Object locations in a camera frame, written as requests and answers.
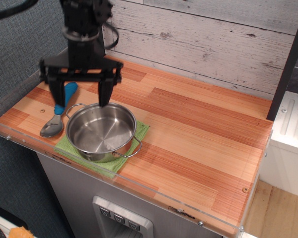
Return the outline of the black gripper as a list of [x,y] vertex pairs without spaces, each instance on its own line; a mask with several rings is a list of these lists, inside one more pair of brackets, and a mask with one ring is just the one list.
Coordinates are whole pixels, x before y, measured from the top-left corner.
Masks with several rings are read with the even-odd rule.
[[98,95],[100,107],[109,104],[113,87],[122,81],[121,69],[123,63],[99,57],[93,52],[93,43],[68,40],[68,48],[56,56],[41,59],[39,63],[40,78],[48,82],[55,103],[65,106],[64,82],[59,79],[49,80],[51,77],[60,77],[64,81],[100,81]]

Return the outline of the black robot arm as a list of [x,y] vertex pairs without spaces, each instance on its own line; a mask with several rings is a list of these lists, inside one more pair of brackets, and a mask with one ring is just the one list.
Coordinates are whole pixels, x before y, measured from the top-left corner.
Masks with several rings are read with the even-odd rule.
[[122,80],[123,63],[105,58],[106,46],[102,41],[102,27],[114,33],[117,29],[107,23],[113,5],[108,0],[63,0],[62,34],[68,48],[54,57],[40,60],[40,77],[49,85],[56,104],[66,105],[66,81],[98,82],[99,104],[109,104],[113,87]]

